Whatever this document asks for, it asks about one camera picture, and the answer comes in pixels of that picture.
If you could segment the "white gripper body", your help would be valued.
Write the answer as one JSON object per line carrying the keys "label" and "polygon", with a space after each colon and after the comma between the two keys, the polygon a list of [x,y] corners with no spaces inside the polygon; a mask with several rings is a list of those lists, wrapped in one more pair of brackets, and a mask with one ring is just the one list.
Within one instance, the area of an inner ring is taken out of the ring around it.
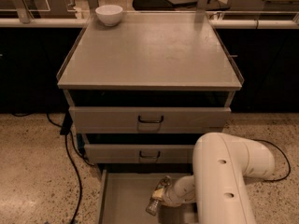
{"label": "white gripper body", "polygon": [[175,193],[172,185],[166,187],[163,192],[163,205],[169,207],[179,207],[181,206],[181,199]]}

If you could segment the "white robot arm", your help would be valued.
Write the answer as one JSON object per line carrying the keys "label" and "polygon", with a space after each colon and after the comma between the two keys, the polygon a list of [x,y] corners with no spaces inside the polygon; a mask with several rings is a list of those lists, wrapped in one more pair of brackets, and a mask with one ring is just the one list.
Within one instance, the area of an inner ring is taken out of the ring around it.
{"label": "white robot arm", "polygon": [[275,159],[262,143],[225,133],[201,136],[192,153],[192,175],[173,182],[168,176],[153,191],[156,204],[179,207],[195,203],[199,224],[257,224],[244,179],[266,179],[274,173]]}

